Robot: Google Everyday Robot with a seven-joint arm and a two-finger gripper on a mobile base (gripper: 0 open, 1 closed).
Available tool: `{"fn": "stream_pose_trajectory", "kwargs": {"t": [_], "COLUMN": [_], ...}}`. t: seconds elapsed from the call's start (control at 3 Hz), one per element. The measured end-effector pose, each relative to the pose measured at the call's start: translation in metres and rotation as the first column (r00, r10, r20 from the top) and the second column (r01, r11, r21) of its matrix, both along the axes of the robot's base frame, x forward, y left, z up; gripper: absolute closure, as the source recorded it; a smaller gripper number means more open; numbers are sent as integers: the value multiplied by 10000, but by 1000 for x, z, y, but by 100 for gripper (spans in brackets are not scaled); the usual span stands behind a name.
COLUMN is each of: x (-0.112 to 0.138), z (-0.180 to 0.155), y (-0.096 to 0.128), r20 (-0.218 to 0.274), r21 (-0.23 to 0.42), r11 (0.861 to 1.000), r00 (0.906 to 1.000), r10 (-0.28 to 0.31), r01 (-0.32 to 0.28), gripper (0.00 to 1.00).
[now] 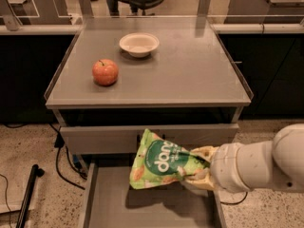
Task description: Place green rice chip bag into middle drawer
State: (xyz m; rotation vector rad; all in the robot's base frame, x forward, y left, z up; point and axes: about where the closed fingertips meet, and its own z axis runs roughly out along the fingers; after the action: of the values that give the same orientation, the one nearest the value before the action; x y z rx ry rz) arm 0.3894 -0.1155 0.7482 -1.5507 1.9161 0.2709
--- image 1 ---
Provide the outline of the yellow taped gripper finger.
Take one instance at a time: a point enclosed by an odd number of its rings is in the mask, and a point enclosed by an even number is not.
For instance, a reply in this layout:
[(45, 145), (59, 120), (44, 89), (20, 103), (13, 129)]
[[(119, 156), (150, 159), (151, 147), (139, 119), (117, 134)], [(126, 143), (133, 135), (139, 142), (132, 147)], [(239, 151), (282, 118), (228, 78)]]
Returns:
[(213, 191), (216, 187), (208, 169), (204, 169), (194, 176), (187, 176), (184, 180), (198, 189)]
[(218, 148), (214, 146), (202, 146), (192, 150), (192, 153), (196, 156), (199, 156), (206, 160), (207, 162), (211, 162)]

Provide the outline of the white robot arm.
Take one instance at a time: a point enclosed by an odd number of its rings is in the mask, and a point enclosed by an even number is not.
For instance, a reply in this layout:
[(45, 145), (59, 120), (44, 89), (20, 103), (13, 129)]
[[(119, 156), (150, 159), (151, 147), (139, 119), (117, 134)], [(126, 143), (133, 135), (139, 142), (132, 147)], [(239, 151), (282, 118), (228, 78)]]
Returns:
[(230, 193), (258, 188), (304, 192), (304, 124), (282, 128), (267, 142), (226, 143), (193, 151), (210, 167), (186, 182), (204, 190)]

